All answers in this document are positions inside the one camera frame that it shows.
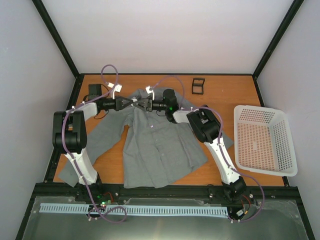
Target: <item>white plastic basket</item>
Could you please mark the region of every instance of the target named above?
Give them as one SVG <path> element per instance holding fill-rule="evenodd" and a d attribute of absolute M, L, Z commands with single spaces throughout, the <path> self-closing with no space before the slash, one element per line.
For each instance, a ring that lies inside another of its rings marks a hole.
<path fill-rule="evenodd" d="M 297 161 L 286 114 L 273 108 L 234 108 L 235 163 L 255 173 L 292 177 Z"/>

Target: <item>black frame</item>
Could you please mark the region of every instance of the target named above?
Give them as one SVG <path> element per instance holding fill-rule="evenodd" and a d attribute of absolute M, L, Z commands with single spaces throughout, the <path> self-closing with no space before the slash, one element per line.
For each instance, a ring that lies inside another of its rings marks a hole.
<path fill-rule="evenodd" d="M 56 45 L 61 51 L 62 56 L 64 57 L 66 63 L 68 64 L 72 74 L 75 77 L 75 82 L 73 90 L 70 96 L 70 99 L 67 104 L 67 109 L 70 109 L 71 106 L 76 104 L 78 95 L 84 80 L 85 75 L 97 74 L 97 73 L 79 73 L 77 67 L 75 66 L 66 46 L 64 45 L 56 27 L 54 26 L 53 21 L 51 20 L 42 0 L 32 0 L 34 6 L 38 10 L 41 18 L 43 19 L 46 27 L 48 28 L 52 38 L 54 39 Z M 300 6 L 304 0 L 294 0 L 287 11 L 284 19 L 282 20 L 278 30 L 276 31 L 274 37 L 272 38 L 268 48 L 266 49 L 264 55 L 262 56 L 258 66 L 256 67 L 254 73 L 249 74 L 219 74 L 219 73 L 176 73 L 177 75 L 242 75 L 242 76 L 252 76 L 254 86 L 260 101 L 260 105 L 264 107 L 264 102 L 258 86 L 258 77 L 261 74 L 263 68 L 267 64 L 269 58 L 271 57 L 273 51 L 281 40 L 282 36 L 285 34 L 288 26 L 293 20 L 294 16 L 298 12 Z M 166 73 L 121 73 L 122 75 L 167 75 Z M 27 206 L 24 218 L 22 220 L 20 229 L 16 236 L 16 240 L 21 240 L 33 207 L 35 198 L 37 196 L 69 196 L 75 197 L 78 201 L 86 201 L 90 203 L 88 199 L 88 194 L 83 185 L 77 184 L 76 187 L 71 187 L 66 183 L 56 183 L 53 182 L 58 162 L 60 159 L 60 153 L 57 149 L 54 149 L 49 161 L 49 165 L 42 183 L 37 183 L 34 187 L 32 196 L 30 198 L 29 204 Z M 297 187 L 291 187 L 288 182 L 287 177 L 283 177 L 284 186 L 275 187 L 275 186 L 264 186 L 263 190 L 265 192 L 266 199 L 279 199 L 279 200 L 295 200 L 306 229 L 309 239 L 315 239 L 311 225 L 309 223 L 304 204 L 299 194 Z M 202 200 L 205 203 L 211 204 L 221 204 L 226 207 L 236 207 L 240 205 L 240 202 L 230 203 L 227 202 L 223 197 L 220 197 L 222 192 L 222 186 L 166 186 L 163 188 L 152 188 L 152 187 L 138 187 L 138 188 L 124 188 L 123 184 L 102 184 L 103 187 L 112 193 L 115 197 L 115 200 L 119 203 L 123 200 L 129 198 L 176 198 L 176 199 L 196 199 Z M 248 186 L 245 192 L 246 195 L 253 194 L 255 199 L 261 198 L 261 191 L 258 187 Z"/>

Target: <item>black square object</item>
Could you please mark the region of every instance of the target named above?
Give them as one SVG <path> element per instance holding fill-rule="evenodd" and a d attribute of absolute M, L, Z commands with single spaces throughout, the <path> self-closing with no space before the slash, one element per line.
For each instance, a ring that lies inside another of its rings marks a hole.
<path fill-rule="evenodd" d="M 204 94 L 204 84 L 205 84 L 205 79 L 204 78 L 194 78 L 192 81 L 192 94 Z M 201 87 L 201 91 L 197 92 L 195 91 L 196 87 Z"/>

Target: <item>wooden tabletop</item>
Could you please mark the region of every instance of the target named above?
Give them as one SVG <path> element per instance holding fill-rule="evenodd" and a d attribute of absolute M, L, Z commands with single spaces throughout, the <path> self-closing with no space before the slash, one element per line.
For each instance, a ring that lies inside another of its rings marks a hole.
<path fill-rule="evenodd" d="M 164 75 L 120 75 L 119 83 L 122 84 L 120 95 L 129 96 L 136 89 L 144 89 L 146 86 L 153 86 Z M 108 82 L 115 82 L 114 75 L 105 75 Z M 224 132 L 234 140 L 234 108 L 237 105 L 260 106 L 256 88 L 251 76 L 241 75 L 181 75 L 179 78 L 184 83 L 185 98 L 191 103 L 201 106 L 208 105 L 210 108 L 217 110 L 224 122 Z M 192 94 L 193 78 L 205 78 L 204 94 Z M 86 75 L 78 96 L 77 104 L 79 104 L 85 95 L 88 94 L 89 84 L 102 83 L 100 75 Z M 182 95 L 182 86 L 178 80 L 171 77 L 164 80 L 159 87 L 169 87 L 178 91 Z M 97 126 L 100 120 L 93 117 L 86 121 L 87 134 Z M 125 126 L 121 140 L 114 147 L 101 155 L 94 163 L 94 168 L 99 173 L 103 183 L 123 184 L 124 183 L 124 167 L 123 167 L 123 148 L 126 141 L 128 126 Z M 221 185 L 221 177 L 218 167 L 210 154 L 209 150 L 201 143 L 203 151 L 208 157 L 208 162 L 196 171 L 176 181 L 175 185 Z M 235 148 L 228 149 L 228 153 L 235 164 Z M 61 156 L 58 167 L 54 176 L 54 182 L 61 182 L 58 178 L 60 171 L 66 164 L 67 158 Z M 283 186 L 283 180 L 279 176 L 253 173 L 240 169 L 241 172 L 255 177 L 263 186 Z M 250 178 L 244 177 L 248 186 L 255 186 L 256 183 Z"/>

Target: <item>table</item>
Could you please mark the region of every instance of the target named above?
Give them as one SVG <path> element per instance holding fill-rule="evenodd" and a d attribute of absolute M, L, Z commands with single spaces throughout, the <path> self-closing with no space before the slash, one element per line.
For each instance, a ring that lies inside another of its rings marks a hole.
<path fill-rule="evenodd" d="M 108 82 L 115 82 L 115 75 L 104 76 Z M 160 74 L 128 74 L 120 75 L 119 83 L 122 84 L 122 90 L 118 95 L 123 97 L 129 96 L 136 89 L 144 89 L 146 86 L 153 86 L 165 75 Z M 252 105 L 260 106 L 258 94 L 254 85 L 252 76 L 250 75 L 180 75 L 185 87 L 185 98 L 191 103 L 201 106 L 208 105 L 217 110 L 224 122 L 224 132 L 234 140 L 234 108 L 237 105 Z M 204 94 L 192 94 L 193 78 L 205 78 Z M 82 87 L 77 99 L 79 104 L 85 95 L 88 94 L 89 84 L 101 84 L 100 75 L 87 74 L 84 76 Z M 164 80 L 159 87 L 169 87 L 178 91 L 182 95 L 182 86 L 178 80 L 171 77 Z M 102 117 L 105 113 L 102 111 L 97 118 Z M 94 129 L 100 120 L 91 118 L 86 121 L 87 134 Z M 123 184 L 123 147 L 127 137 L 128 126 L 125 126 L 121 140 L 114 145 L 114 147 L 103 155 L 101 155 L 93 167 L 97 170 L 103 183 L 108 184 Z M 221 177 L 218 167 L 213 160 L 209 150 L 201 143 L 203 151 L 208 157 L 208 162 L 196 171 L 179 179 L 175 185 L 221 185 Z M 228 153 L 235 164 L 235 148 L 234 146 L 228 149 Z M 64 155 L 60 156 L 60 160 L 54 176 L 54 182 L 61 182 L 58 175 L 66 164 L 67 158 Z M 255 177 L 263 186 L 283 186 L 283 180 L 280 176 L 266 175 L 260 173 L 253 173 L 240 169 L 241 172 Z M 244 180 L 248 186 L 255 186 L 256 183 L 247 177 Z"/>

